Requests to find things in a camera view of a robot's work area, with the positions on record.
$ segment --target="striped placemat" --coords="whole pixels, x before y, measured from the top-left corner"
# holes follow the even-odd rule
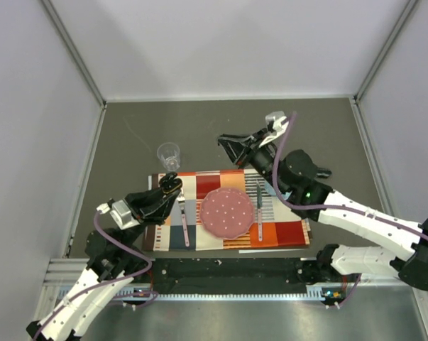
[[[164,174],[149,177],[149,188],[156,188]],[[170,216],[162,226],[149,226],[143,239],[145,251],[215,250],[300,248],[310,243],[307,220],[301,220],[284,206],[278,198],[264,191],[264,179],[253,169],[217,170],[212,172],[179,173],[185,194],[185,213],[190,245],[185,246],[182,217],[179,206],[173,206]],[[258,240],[258,224],[235,240],[223,240],[206,231],[199,221],[199,206],[207,193],[220,187],[238,188],[250,197],[256,207],[256,181],[263,194],[263,241]]]

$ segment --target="plate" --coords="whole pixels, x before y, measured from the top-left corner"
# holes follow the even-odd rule
[[[199,206],[199,220],[217,238],[236,239],[254,223],[255,208],[249,196],[237,188],[209,192]]]

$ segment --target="gray table surface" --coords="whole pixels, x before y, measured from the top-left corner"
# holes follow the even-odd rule
[[[216,144],[220,134],[248,134],[265,126],[264,117],[274,111],[299,113],[285,146],[303,148],[318,166],[334,172],[326,181],[344,195],[380,209],[349,100],[269,99],[199,102],[141,102],[109,104],[101,128],[94,162],[82,203],[71,258],[84,258],[87,235],[94,229],[95,208],[109,198],[148,189],[148,176],[164,173],[156,157],[159,145],[171,141],[181,150],[180,171],[232,169],[233,165]],[[103,217],[104,227],[114,226]],[[313,240],[308,249],[278,251],[259,256],[315,256],[325,244],[354,247],[370,242],[337,227],[311,223]],[[172,251],[149,253],[156,257],[236,257],[237,251]],[[255,257],[256,254],[240,256]]]

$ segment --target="fork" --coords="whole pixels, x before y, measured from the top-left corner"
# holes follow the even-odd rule
[[[188,239],[188,228],[187,228],[187,219],[185,217],[185,196],[184,190],[181,188],[180,193],[177,196],[177,202],[179,203],[180,214],[182,215],[182,228],[184,229],[184,239],[185,246],[190,246],[190,240]]]

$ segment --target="clear plastic cup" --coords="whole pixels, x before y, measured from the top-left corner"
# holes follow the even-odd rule
[[[157,157],[162,161],[163,167],[174,172],[180,167],[180,149],[173,142],[166,142],[157,149]]]

